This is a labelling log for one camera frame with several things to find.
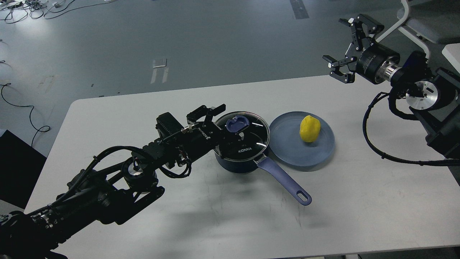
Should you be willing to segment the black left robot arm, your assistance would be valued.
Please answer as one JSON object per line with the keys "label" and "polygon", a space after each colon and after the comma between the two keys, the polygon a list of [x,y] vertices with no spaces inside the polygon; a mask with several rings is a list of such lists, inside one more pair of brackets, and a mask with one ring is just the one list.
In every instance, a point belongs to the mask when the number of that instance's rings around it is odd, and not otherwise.
{"label": "black left robot arm", "polygon": [[245,117],[232,115],[223,126],[212,121],[225,108],[202,105],[187,115],[186,127],[163,113],[156,119],[158,139],[141,149],[109,147],[53,203],[28,214],[1,215],[1,258],[64,259],[53,250],[94,221],[121,225],[134,217],[164,194],[158,169],[172,179],[186,178],[194,161],[243,139],[249,127]]}

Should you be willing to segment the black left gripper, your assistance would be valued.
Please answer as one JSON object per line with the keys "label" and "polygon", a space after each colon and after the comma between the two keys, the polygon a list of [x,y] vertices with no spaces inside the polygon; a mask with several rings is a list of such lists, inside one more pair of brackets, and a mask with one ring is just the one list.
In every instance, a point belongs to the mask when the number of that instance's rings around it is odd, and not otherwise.
{"label": "black left gripper", "polygon": [[191,131],[183,133],[180,143],[189,159],[199,159],[217,146],[217,155],[222,159],[242,159],[239,150],[245,147],[245,132],[229,132],[220,129],[213,117],[223,113],[226,105],[208,108],[201,105],[186,116]]}

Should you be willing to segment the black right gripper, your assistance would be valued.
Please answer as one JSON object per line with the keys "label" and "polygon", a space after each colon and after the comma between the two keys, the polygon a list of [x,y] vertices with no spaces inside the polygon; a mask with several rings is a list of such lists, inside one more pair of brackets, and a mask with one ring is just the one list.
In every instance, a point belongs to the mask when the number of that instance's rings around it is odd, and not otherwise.
{"label": "black right gripper", "polygon": [[[375,36],[385,28],[383,24],[365,14],[355,18],[340,18],[339,22],[350,28],[352,42],[348,47],[345,59],[336,60],[329,55],[322,58],[328,62],[331,69],[329,75],[345,84],[355,82],[355,73],[373,84],[384,82],[383,69],[386,62],[399,64],[400,54],[379,44]],[[346,66],[350,73],[340,72]]]}

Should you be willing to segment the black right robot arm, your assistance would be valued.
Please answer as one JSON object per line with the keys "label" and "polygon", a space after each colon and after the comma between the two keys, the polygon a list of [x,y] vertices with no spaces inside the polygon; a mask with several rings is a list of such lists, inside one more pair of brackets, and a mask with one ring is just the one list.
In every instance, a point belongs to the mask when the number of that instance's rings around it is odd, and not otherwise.
{"label": "black right robot arm", "polygon": [[[384,25],[365,14],[341,18],[339,22],[350,28],[352,41],[343,59],[323,56],[330,68],[329,75],[346,84],[353,83],[358,74],[372,84],[388,81],[391,85],[388,93],[375,96],[363,118],[362,131],[370,149],[382,159],[397,163],[459,166],[459,76],[443,67],[432,73],[427,55],[421,51],[413,51],[400,66],[400,54],[375,39]],[[427,146],[441,154],[443,160],[405,160],[374,146],[368,137],[367,122],[372,108],[384,98],[391,113],[422,124],[427,132]]]}

